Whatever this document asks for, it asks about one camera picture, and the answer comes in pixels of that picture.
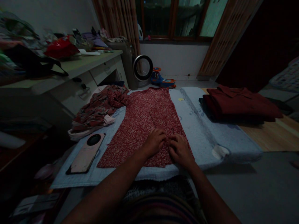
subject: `bag strap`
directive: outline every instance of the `bag strap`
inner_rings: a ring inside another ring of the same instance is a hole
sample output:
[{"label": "bag strap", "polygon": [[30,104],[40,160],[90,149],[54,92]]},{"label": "bag strap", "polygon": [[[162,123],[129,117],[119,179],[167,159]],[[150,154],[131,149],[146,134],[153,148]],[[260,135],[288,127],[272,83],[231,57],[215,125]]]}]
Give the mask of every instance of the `bag strap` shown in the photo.
[{"label": "bag strap", "polygon": [[[51,70],[51,73],[54,74],[54,75],[58,75],[58,76],[62,76],[62,77],[65,77],[65,76],[68,76],[69,74],[63,70],[63,68],[61,67],[61,63],[60,61],[57,61],[55,59],[52,59],[52,58],[41,58],[40,57],[40,62],[43,62],[43,63],[48,63],[46,65],[44,65],[45,67],[49,67],[49,69]],[[57,72],[57,71],[53,71],[52,68],[53,68],[53,65],[57,65],[59,68],[61,68],[61,70],[63,70],[63,73],[61,72]]]}]

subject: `window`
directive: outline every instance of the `window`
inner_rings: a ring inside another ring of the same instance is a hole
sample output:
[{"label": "window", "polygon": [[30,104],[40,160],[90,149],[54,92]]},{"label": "window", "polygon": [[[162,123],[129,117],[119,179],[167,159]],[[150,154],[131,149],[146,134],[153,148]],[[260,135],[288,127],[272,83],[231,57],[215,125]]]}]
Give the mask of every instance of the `window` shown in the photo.
[{"label": "window", "polygon": [[210,42],[228,0],[136,0],[143,36]]}]

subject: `black bag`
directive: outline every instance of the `black bag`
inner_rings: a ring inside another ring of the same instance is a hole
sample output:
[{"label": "black bag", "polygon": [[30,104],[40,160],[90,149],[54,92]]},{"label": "black bag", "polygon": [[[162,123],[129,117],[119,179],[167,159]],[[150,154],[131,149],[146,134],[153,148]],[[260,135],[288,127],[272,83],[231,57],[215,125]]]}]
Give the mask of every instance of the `black bag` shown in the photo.
[{"label": "black bag", "polygon": [[[38,79],[51,75],[68,76],[68,73],[62,69],[61,63],[52,58],[41,58],[34,52],[22,45],[16,45],[13,48],[4,50],[7,55],[14,63],[21,65],[26,70],[26,76],[28,79]],[[53,65],[56,64],[64,72],[53,71]]]}]

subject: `light blue mattress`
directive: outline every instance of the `light blue mattress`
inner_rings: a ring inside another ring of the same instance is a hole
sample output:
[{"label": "light blue mattress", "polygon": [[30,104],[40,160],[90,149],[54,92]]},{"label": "light blue mattress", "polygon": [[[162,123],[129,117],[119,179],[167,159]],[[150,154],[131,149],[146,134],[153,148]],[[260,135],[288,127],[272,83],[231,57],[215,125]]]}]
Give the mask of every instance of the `light blue mattress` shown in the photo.
[{"label": "light blue mattress", "polygon": [[[195,161],[201,169],[205,170],[221,163],[251,163],[261,159],[263,153],[261,148],[239,126],[212,123],[207,118],[198,101],[205,94],[203,90],[197,87],[185,87],[180,90],[170,90],[169,93],[180,117]],[[51,188],[94,186],[114,170],[114,168],[97,168],[97,163],[123,121],[125,112],[126,107],[121,107],[113,115],[116,118],[115,123],[95,131],[95,133],[106,133],[106,137],[89,172],[87,174],[65,174],[87,141],[87,136],[78,142],[60,169]],[[185,171],[177,164],[168,165],[165,168],[143,167],[136,180],[162,181],[184,173]]]}]

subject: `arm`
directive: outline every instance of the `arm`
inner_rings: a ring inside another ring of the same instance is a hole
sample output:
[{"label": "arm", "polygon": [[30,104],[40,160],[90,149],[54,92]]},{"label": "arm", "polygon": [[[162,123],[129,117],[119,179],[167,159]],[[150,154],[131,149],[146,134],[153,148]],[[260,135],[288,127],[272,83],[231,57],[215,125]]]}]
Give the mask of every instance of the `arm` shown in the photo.
[{"label": "arm", "polygon": [[167,145],[173,159],[190,174],[208,223],[241,223],[195,163],[187,140],[179,134],[174,134],[170,136]]},{"label": "arm", "polygon": [[64,219],[63,223],[94,223],[117,208],[144,163],[159,152],[165,131],[153,129],[142,147],[107,176]]}]

